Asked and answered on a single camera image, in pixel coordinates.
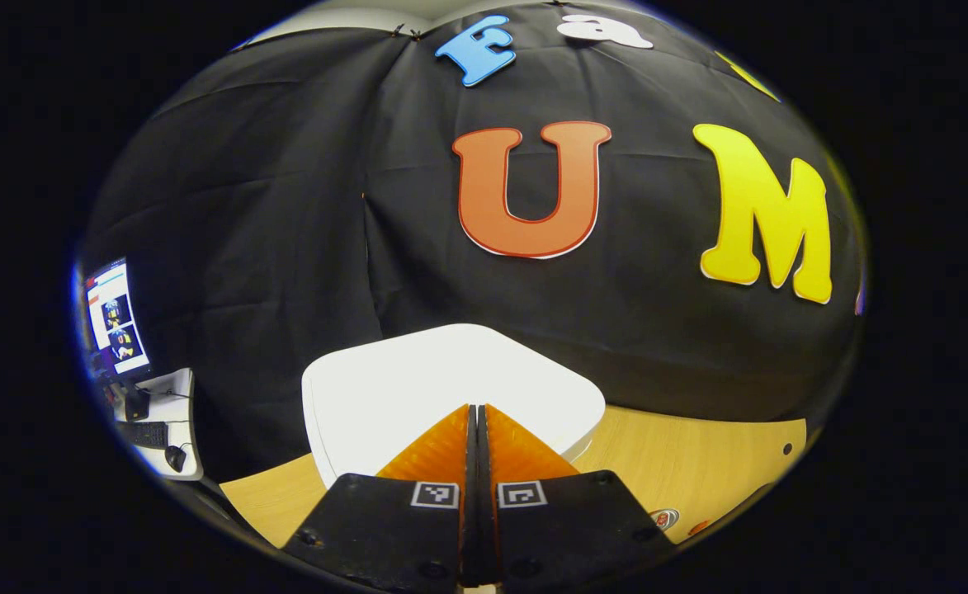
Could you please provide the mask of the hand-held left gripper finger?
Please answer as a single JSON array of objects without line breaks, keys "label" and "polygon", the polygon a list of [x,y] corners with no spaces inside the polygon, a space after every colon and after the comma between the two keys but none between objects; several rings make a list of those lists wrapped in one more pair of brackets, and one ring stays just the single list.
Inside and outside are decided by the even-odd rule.
[{"label": "hand-held left gripper finger", "polygon": [[677,552],[611,470],[512,480],[499,435],[513,421],[477,409],[477,580],[502,589],[607,589]]},{"label": "hand-held left gripper finger", "polygon": [[342,474],[283,552],[356,589],[456,589],[458,481]]}]

